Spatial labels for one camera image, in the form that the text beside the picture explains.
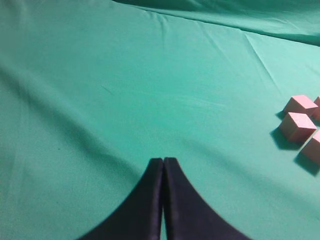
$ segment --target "green fabric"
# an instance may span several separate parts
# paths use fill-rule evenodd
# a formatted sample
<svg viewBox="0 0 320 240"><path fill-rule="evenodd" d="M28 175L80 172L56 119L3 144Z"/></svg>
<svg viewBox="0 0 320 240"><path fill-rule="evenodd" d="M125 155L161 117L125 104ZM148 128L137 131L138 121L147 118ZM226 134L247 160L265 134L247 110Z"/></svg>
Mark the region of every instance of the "green fabric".
<svg viewBox="0 0 320 240"><path fill-rule="evenodd" d="M273 130L320 95L320 4L197 2L0 0L0 239L74 240L166 156L254 240L319 239L317 168Z"/></svg>

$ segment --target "foam cube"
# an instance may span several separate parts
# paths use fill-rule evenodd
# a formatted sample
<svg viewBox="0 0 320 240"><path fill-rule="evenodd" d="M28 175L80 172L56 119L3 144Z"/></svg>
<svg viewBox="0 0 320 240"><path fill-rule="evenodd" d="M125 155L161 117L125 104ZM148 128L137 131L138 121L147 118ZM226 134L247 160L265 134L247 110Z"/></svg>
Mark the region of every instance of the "foam cube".
<svg viewBox="0 0 320 240"><path fill-rule="evenodd" d="M279 125L279 129L289 142L304 143L317 127L306 114L289 112Z"/></svg>
<svg viewBox="0 0 320 240"><path fill-rule="evenodd" d="M317 131L301 152L320 165L320 131Z"/></svg>
<svg viewBox="0 0 320 240"><path fill-rule="evenodd" d="M312 114L312 117L315 119L315 120L317 120L317 121L319 121L320 120L320 96L318 96L317 98L316 98L316 100L314 101L314 103L318 106L316 109L315 109L315 111L313 112L313 114Z"/></svg>
<svg viewBox="0 0 320 240"><path fill-rule="evenodd" d="M297 95L290 98L283 111L285 113L300 113L311 116L317 108L318 105L307 96Z"/></svg>

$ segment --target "green cloth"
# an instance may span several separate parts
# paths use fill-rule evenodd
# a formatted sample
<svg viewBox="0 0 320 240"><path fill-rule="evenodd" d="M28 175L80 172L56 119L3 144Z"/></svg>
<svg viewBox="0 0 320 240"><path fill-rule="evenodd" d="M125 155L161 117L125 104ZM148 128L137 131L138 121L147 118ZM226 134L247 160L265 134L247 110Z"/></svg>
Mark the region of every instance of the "green cloth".
<svg viewBox="0 0 320 240"><path fill-rule="evenodd" d="M0 239L75 240L167 156L252 239L319 239L317 168L273 132L320 95L319 1L148 2L0 0Z"/></svg>

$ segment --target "pink block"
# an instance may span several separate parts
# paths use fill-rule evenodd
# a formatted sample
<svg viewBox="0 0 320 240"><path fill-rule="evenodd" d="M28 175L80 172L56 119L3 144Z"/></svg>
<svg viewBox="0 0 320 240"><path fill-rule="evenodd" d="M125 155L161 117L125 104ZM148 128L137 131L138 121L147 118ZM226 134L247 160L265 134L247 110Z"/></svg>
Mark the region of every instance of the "pink block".
<svg viewBox="0 0 320 240"><path fill-rule="evenodd" d="M284 107L285 113L300 113L311 116L318 107L310 98L305 95L292 96Z"/></svg>
<svg viewBox="0 0 320 240"><path fill-rule="evenodd" d="M304 143L317 127L306 114L289 112L279 125L279 129L289 142Z"/></svg>
<svg viewBox="0 0 320 240"><path fill-rule="evenodd" d="M320 165L320 131L317 131L301 152Z"/></svg>
<svg viewBox="0 0 320 240"><path fill-rule="evenodd" d="M314 101L314 103L317 105L317 106L320 106L320 96L318 96L316 98L316 100ZM320 107L317 107L315 109L315 111L313 112L312 114L312 117L315 119L315 120L320 120Z"/></svg>

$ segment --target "pink cube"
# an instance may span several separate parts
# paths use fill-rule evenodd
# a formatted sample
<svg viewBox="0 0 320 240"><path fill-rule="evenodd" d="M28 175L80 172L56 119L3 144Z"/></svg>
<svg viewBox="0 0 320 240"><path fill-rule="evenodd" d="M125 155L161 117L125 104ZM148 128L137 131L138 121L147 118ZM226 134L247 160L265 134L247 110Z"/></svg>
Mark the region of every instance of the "pink cube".
<svg viewBox="0 0 320 240"><path fill-rule="evenodd" d="M301 152L320 165L320 131L317 131Z"/></svg>
<svg viewBox="0 0 320 240"><path fill-rule="evenodd" d="M289 112L279 125L289 142L304 143L317 129L304 113Z"/></svg>
<svg viewBox="0 0 320 240"><path fill-rule="evenodd" d="M305 95L292 96L284 107L285 113L300 113L311 116L318 107L310 98Z"/></svg>
<svg viewBox="0 0 320 240"><path fill-rule="evenodd" d="M316 98L316 100L314 101L314 103L317 105L317 106L320 106L320 96L318 96ZM315 109L315 111L313 112L312 114L312 117L315 119L315 120L320 120L320 107L317 107Z"/></svg>

